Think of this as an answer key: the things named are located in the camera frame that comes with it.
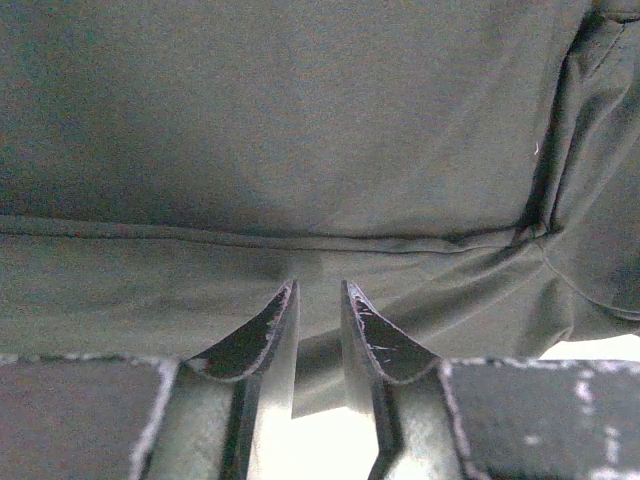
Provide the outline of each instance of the curved metal tab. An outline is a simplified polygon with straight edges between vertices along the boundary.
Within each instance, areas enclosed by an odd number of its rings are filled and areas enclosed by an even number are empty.
[[[298,345],[299,287],[189,359],[148,479],[282,478]]]
[[[342,282],[342,340],[348,406],[368,420],[368,435],[378,442],[369,479],[462,479],[435,377],[439,357],[348,281]]]

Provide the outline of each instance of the metal bracket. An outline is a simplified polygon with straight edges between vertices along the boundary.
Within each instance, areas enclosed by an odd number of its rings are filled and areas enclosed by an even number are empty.
[[[342,345],[370,480],[640,478],[640,363],[440,359],[347,281]]]
[[[341,296],[346,401],[378,447],[370,479],[640,478],[640,363],[445,360],[355,283]],[[186,361],[0,356],[0,477],[291,478],[299,307],[286,282]]]

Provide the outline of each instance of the light background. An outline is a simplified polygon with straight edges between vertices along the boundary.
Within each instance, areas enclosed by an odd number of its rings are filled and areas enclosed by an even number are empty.
[[[632,360],[640,362],[640,338],[633,335],[591,342],[561,342],[542,360]],[[362,444],[357,419],[338,408],[293,420],[290,478],[300,480],[365,480],[366,467],[353,460],[370,446]]]

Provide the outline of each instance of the dark green fabric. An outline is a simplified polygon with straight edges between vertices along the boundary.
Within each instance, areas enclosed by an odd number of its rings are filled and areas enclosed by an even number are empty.
[[[640,3],[11,2],[0,352],[187,357],[340,281],[443,356],[640,331]]]

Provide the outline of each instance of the seam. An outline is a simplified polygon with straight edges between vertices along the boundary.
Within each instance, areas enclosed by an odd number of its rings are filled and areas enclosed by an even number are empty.
[[[633,313],[633,314],[639,314],[640,313],[640,310],[617,308],[617,307],[614,307],[614,306],[611,306],[611,305],[607,305],[605,303],[602,303],[602,302],[594,300],[593,298],[591,298],[590,295],[588,295],[587,293],[582,291],[582,289],[580,287],[578,287],[568,276],[566,276],[564,273],[562,273],[560,270],[558,270],[556,267],[554,267],[551,264],[551,261],[547,257],[547,254],[546,254],[544,248],[542,248],[542,246],[538,243],[537,239],[534,240],[533,243],[535,243],[535,245],[540,249],[540,254],[542,256],[542,260],[544,261],[545,265],[547,267],[549,267],[549,269],[553,273],[555,273],[560,279],[562,279],[574,292],[576,292],[578,295],[580,295],[585,300],[588,300],[589,302],[591,302],[592,304],[594,304],[594,305],[596,305],[598,307],[602,307],[602,308],[606,308],[607,310],[610,310],[613,315],[615,315],[616,312]]]
[[[492,250],[496,250],[496,249],[508,249],[508,248],[514,248],[517,247],[518,245],[480,245],[480,246],[476,246],[476,247],[466,247],[466,248],[459,248],[456,250],[451,250],[451,251],[443,251],[443,250],[409,250],[409,251],[404,251],[404,252],[393,252],[393,251],[388,251],[388,250],[382,250],[382,249],[367,249],[367,248],[362,248],[362,249],[353,249],[353,248],[310,248],[310,247],[274,247],[274,246],[264,246],[264,245],[238,245],[232,242],[229,243],[225,243],[225,242],[214,242],[214,241],[207,241],[207,240],[197,240],[197,239],[184,239],[184,238],[180,238],[179,236],[140,236],[140,237],[114,237],[114,236],[110,236],[110,235],[96,235],[96,236],[88,236],[88,235],[65,235],[65,234],[60,234],[60,235],[53,235],[53,234],[47,234],[47,235],[43,235],[43,234],[38,234],[38,235],[34,235],[34,234],[30,234],[30,233],[6,233],[6,232],[0,232],[0,235],[6,235],[6,236],[12,236],[12,237],[20,237],[20,236],[24,236],[24,237],[44,237],[44,238],[73,238],[73,239],[82,239],[82,240],[120,240],[120,241],[127,241],[127,240],[174,240],[174,241],[178,241],[178,242],[188,242],[188,243],[199,243],[199,244],[205,244],[205,245],[216,245],[216,246],[220,246],[220,247],[234,247],[234,248],[253,248],[253,249],[258,249],[258,250],[283,250],[283,251],[307,251],[307,252],[349,252],[349,253],[382,253],[382,254],[387,254],[387,255],[415,255],[415,254],[420,254],[420,253],[438,253],[438,254],[442,254],[442,255],[453,255],[456,253],[464,253],[464,252],[468,252],[471,250],[482,250],[482,249],[492,249]],[[387,239],[380,239],[380,240],[393,240],[393,238],[387,238]]]
[[[605,61],[607,60],[607,57],[609,57],[613,49],[616,47],[616,45],[620,41],[620,37],[622,37],[622,34],[625,31],[625,25],[624,24],[620,24],[620,25],[622,27],[620,29],[620,32],[618,32],[618,35],[616,35],[616,38],[613,40],[613,42],[611,42],[611,45],[609,45],[609,48],[607,48],[607,51],[604,53],[604,56],[600,59],[596,67],[593,69],[593,72],[591,72],[591,74],[587,78],[589,79],[593,78],[593,76],[600,69],[600,67],[605,63]]]

